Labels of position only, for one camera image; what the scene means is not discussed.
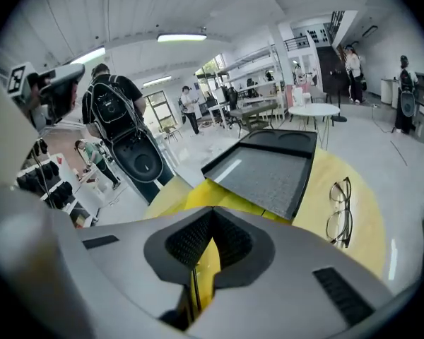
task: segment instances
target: column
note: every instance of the column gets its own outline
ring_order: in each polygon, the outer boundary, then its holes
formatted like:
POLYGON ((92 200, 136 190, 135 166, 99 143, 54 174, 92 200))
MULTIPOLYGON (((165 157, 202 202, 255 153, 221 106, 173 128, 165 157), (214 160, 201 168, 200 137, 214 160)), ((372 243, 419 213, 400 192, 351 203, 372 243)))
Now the column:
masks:
POLYGON ((283 37, 281 36, 281 32, 278 28, 278 25, 275 23, 268 24, 270 34, 273 38, 273 42, 275 43, 276 52, 278 53, 278 58, 280 59, 281 70, 284 78, 284 83, 294 84, 294 78, 292 75, 292 66, 290 66, 289 58, 288 58, 288 50, 285 47, 283 37))

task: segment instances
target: green shirt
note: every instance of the green shirt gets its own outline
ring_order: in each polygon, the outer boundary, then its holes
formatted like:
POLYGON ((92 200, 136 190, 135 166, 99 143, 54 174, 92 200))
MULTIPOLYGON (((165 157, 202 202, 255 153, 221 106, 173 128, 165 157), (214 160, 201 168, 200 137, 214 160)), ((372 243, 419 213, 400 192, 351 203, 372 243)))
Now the green shirt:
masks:
POLYGON ((104 157, 99 153, 98 149, 92 143, 85 142, 85 152, 89 159, 91 159, 91 156, 93 156, 93 152, 96 152, 94 161, 92 161, 95 165, 104 159, 104 157))

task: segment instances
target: black tray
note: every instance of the black tray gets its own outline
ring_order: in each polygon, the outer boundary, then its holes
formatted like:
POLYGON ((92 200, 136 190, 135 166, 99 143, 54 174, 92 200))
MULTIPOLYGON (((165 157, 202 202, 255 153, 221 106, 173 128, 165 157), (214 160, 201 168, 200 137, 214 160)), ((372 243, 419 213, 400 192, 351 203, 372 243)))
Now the black tray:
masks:
POLYGON ((235 194, 291 220, 297 214, 305 194, 316 142, 315 132, 278 129, 254 131, 201 171, 206 178, 235 194), (240 165, 242 160, 239 157, 245 161, 243 165, 240 165), (275 191, 264 190, 264 185, 276 187, 275 191))

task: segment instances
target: yellow object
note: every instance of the yellow object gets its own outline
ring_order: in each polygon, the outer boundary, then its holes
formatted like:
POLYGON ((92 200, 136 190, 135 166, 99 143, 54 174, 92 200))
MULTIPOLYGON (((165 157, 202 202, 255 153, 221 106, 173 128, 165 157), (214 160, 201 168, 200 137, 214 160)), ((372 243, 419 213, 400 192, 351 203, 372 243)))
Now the yellow object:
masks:
MULTIPOLYGON (((335 182, 342 181, 346 177, 349 177, 352 185, 353 232, 349 247, 339 248, 381 278, 386 249, 383 219, 375 196, 350 165, 320 148, 316 149, 307 189, 293 222, 264 210, 209 179, 191 189, 180 177, 174 177, 163 187, 146 211, 145 218, 172 215, 190 208, 221 206, 262 215, 281 224, 292 223, 293 226, 313 232, 328 241, 326 221, 337 210, 343 209, 330 200, 329 192, 335 182)), ((212 240, 196 266, 202 309, 212 300, 213 276, 218 271, 220 271, 220 259, 212 240)))

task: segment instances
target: eyeglasses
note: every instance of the eyeglasses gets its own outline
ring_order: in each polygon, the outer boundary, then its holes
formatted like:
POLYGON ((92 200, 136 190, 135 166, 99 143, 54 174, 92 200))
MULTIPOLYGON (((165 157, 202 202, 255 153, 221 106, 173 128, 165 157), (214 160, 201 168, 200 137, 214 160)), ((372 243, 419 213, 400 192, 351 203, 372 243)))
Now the eyeglasses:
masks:
POLYGON ((351 240, 353 229, 353 216, 351 212, 352 185, 348 177, 341 182, 336 182, 330 190, 330 199, 344 203, 344 209, 336 211, 326 222, 326 235, 331 244, 342 242, 346 248, 351 240))

